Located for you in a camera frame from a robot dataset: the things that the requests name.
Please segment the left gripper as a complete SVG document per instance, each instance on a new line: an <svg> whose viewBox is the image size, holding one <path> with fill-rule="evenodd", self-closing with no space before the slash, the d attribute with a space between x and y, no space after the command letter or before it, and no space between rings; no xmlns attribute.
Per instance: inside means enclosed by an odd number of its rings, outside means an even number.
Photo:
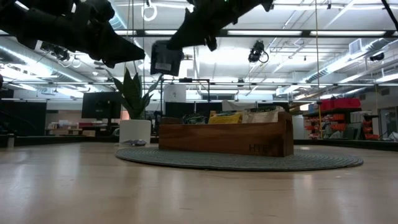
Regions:
<svg viewBox="0 0 398 224"><path fill-rule="evenodd" d="M1 30L34 49L38 41L81 51L114 68L145 58L142 48L115 33L109 1L1 1Z"/></svg>

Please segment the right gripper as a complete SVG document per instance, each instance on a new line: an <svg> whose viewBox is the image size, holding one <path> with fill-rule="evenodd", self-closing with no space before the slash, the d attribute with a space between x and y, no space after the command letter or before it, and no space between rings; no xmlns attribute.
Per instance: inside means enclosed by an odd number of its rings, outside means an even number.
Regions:
<svg viewBox="0 0 398 224"><path fill-rule="evenodd" d="M266 12L274 8L273 0L192 0L192 11L186 9L182 25L167 42L170 50L184 47L206 45L211 51L216 50L216 36L230 22L262 6Z"/></svg>

